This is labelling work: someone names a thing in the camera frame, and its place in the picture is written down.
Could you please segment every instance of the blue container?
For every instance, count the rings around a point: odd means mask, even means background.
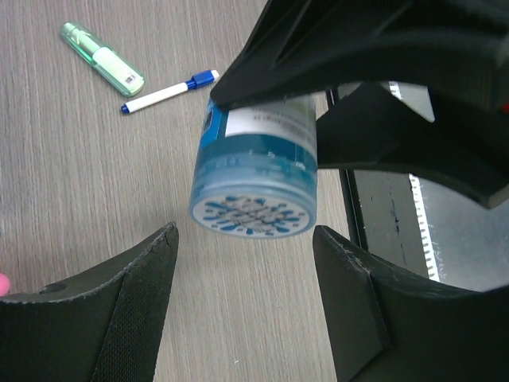
[[[311,96],[221,111],[209,101],[189,212],[217,232],[278,238],[317,218],[316,113]]]

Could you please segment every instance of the white label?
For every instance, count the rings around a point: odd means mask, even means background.
[[[107,47],[97,49],[92,58],[130,91],[134,92],[142,86],[143,79]]]
[[[312,96],[264,103],[229,112],[225,137],[266,134],[304,147],[317,158],[316,112]]]

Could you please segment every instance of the pink object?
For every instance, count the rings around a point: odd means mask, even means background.
[[[0,297],[9,293],[10,280],[3,273],[0,273]]]

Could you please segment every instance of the wooden table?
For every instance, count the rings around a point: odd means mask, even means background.
[[[0,269],[35,291],[175,220],[181,245],[156,381],[334,381],[311,232],[207,232],[188,194],[208,90],[133,115],[59,37],[80,21],[146,74],[141,95],[224,72],[264,0],[0,0]],[[324,110],[324,97],[319,98]],[[320,224],[347,234],[338,173]]]

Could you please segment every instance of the white perforated strip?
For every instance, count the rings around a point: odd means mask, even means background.
[[[398,99],[402,99],[401,90],[397,82],[389,82],[389,88],[392,95]],[[419,229],[421,230],[422,248],[424,249],[424,257],[426,266],[428,267],[429,279],[440,282],[440,274],[438,273],[437,259],[431,235],[429,234],[428,219],[426,218],[426,210],[424,200],[422,199],[421,182],[418,177],[410,174],[410,184],[412,185],[412,194],[414,195],[415,210],[417,211],[417,220]]]

